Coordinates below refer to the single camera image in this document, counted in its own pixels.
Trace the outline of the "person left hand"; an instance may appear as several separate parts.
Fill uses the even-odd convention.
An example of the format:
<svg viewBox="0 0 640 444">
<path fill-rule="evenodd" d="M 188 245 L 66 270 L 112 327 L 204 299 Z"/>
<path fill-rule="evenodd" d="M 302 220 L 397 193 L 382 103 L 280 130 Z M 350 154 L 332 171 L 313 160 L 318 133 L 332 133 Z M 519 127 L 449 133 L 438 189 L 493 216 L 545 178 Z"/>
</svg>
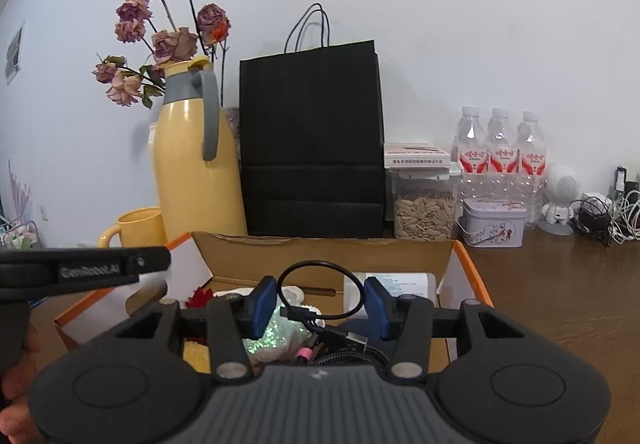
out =
<svg viewBox="0 0 640 444">
<path fill-rule="evenodd" d="M 41 440 L 27 403 L 29 386 L 38 372 L 39 351 L 38 332 L 29 325 L 20 360 L 2 375 L 1 391 L 9 405 L 1 410 L 1 434 L 12 444 L 37 443 Z"/>
</svg>

